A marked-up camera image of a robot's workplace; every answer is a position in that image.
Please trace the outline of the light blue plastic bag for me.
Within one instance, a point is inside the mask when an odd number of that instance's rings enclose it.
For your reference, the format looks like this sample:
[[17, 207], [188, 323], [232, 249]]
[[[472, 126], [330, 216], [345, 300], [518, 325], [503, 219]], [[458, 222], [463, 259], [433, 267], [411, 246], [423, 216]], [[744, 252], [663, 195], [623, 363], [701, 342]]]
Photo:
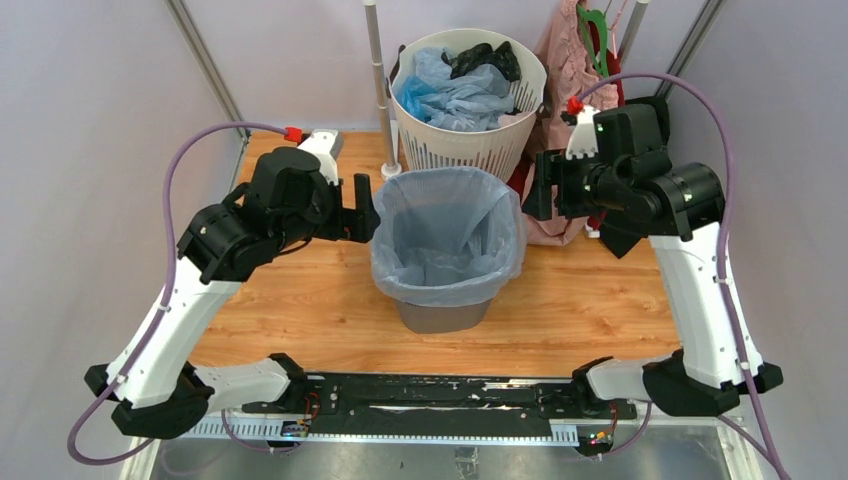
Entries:
[[386, 296], [422, 307], [493, 299], [519, 277], [527, 227], [518, 194], [476, 167], [410, 171], [374, 196], [371, 273]]

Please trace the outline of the grey mesh trash bin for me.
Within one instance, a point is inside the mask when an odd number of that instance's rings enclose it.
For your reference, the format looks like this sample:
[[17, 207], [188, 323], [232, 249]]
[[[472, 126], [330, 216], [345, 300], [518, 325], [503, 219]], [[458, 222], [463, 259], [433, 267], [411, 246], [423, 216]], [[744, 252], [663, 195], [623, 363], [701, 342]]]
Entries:
[[417, 334], [442, 334], [467, 330], [485, 317], [491, 300], [460, 307], [426, 307], [395, 300], [402, 323]]

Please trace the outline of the white slotted laundry basket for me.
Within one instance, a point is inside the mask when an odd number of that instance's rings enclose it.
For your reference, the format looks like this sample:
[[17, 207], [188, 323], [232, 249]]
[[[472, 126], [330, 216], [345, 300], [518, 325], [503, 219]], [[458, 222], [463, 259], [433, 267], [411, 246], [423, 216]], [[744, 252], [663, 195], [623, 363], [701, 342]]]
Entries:
[[[399, 89], [414, 73], [414, 54], [426, 47], [445, 47], [459, 53], [480, 43], [494, 47], [508, 42], [521, 70], [521, 79], [510, 85], [516, 121], [495, 130], [462, 133], [436, 128], [414, 118], [399, 103]], [[520, 42], [500, 33], [463, 28], [423, 37], [398, 53], [397, 71], [389, 77], [391, 103], [398, 135], [411, 170], [445, 166], [474, 166], [506, 182], [521, 159], [531, 130], [541, 110], [547, 72], [536, 55]]]

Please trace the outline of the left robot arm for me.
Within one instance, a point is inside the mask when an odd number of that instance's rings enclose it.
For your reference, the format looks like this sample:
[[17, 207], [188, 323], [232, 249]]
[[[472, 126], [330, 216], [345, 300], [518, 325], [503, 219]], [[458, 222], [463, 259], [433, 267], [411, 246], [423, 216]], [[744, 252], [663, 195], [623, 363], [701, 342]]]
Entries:
[[370, 178], [353, 178], [355, 204], [345, 207], [332, 178], [336, 157], [304, 146], [261, 155], [251, 179], [200, 210], [176, 244], [173, 271], [147, 331], [85, 380], [114, 402], [111, 418], [127, 436], [170, 440], [206, 415], [246, 404], [302, 413], [309, 399], [304, 370], [275, 353], [252, 364], [201, 367], [189, 356], [219, 309], [260, 267], [314, 239], [369, 242], [379, 218]]

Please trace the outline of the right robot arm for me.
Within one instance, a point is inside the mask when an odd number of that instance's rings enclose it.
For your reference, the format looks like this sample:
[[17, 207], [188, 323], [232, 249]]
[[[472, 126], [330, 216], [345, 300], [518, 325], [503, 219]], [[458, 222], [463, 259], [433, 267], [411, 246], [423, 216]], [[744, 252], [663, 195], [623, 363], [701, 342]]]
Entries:
[[734, 303], [717, 174], [672, 164], [650, 104], [600, 111], [570, 99], [562, 118], [568, 145], [538, 154], [524, 211], [537, 220], [600, 216], [601, 242], [617, 257], [647, 240], [680, 340], [665, 357], [602, 357], [574, 370], [575, 411], [592, 418], [615, 400], [636, 400], [672, 416], [717, 417], [782, 385]]

